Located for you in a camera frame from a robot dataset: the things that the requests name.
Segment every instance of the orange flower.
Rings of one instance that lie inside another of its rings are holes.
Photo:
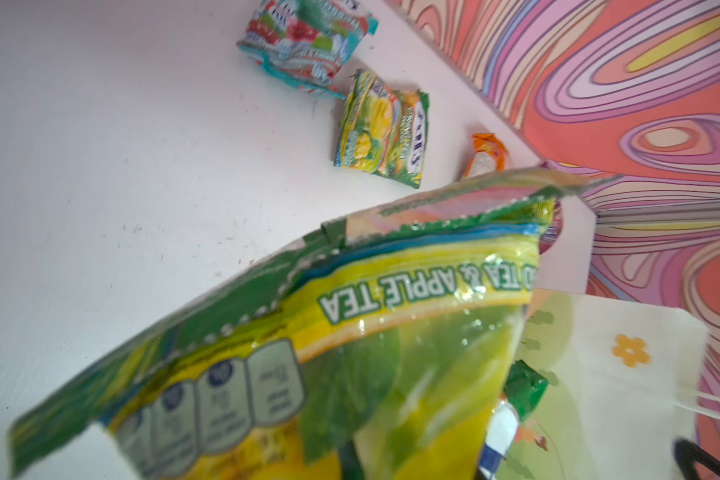
[[[633,339],[626,335],[616,335],[616,346],[612,350],[614,355],[621,358],[624,365],[633,369],[638,363],[650,363],[650,355],[644,349],[646,343],[643,339]]]

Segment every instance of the yellow stripe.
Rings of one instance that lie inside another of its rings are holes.
[[[661,62],[664,58],[669,57],[694,42],[698,42],[708,34],[718,30],[720,30],[720,15],[710,18],[706,22],[694,25],[674,37],[659,43],[648,52],[645,52],[630,62],[626,66],[626,70],[632,73],[648,68],[652,64]]]

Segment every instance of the snack packet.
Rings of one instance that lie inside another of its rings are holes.
[[[494,134],[472,135],[474,157],[470,160],[464,178],[500,172],[507,164],[507,148]]]
[[[518,434],[520,424],[539,405],[549,382],[523,360],[512,364],[504,392],[494,407],[478,462],[478,480],[491,480]]]
[[[554,199],[513,170],[325,223],[17,420],[12,474],[101,422],[142,478],[472,478]]]
[[[391,90],[368,70],[358,70],[347,96],[336,167],[422,183],[429,135],[429,95]]]
[[[293,87],[344,98],[333,78],[377,26],[357,0],[262,0],[237,46]]]

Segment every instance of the black object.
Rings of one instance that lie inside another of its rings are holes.
[[[675,442],[675,462],[686,480],[700,480],[699,473],[696,471],[697,463],[707,467],[720,477],[720,460],[684,438]]]

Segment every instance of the psychedelic patterned surface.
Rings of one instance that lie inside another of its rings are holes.
[[[389,1],[553,167],[625,175],[586,196],[590,292],[708,322],[720,396],[720,0]],[[720,458],[720,422],[698,427]]]

